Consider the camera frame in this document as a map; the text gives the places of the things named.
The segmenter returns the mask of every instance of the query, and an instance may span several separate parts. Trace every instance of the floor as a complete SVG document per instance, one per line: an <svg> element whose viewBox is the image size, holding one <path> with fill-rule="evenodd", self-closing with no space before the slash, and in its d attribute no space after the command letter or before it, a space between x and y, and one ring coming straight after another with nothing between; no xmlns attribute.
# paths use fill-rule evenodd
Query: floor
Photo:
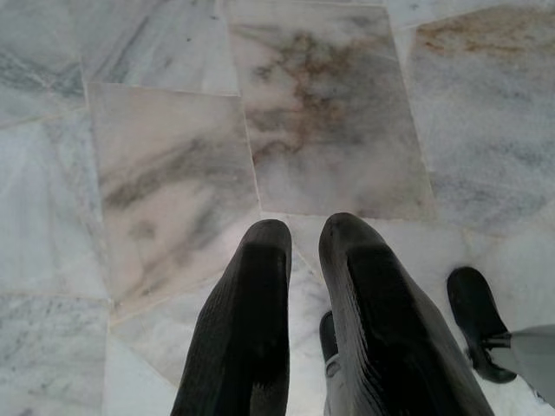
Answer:
<svg viewBox="0 0 555 416"><path fill-rule="evenodd" d="M294 239L290 415L321 415L326 216L440 308L472 264L555 323L555 1L0 0L0 413L163 416L246 228ZM498 415L555 415L522 379Z"/></svg>

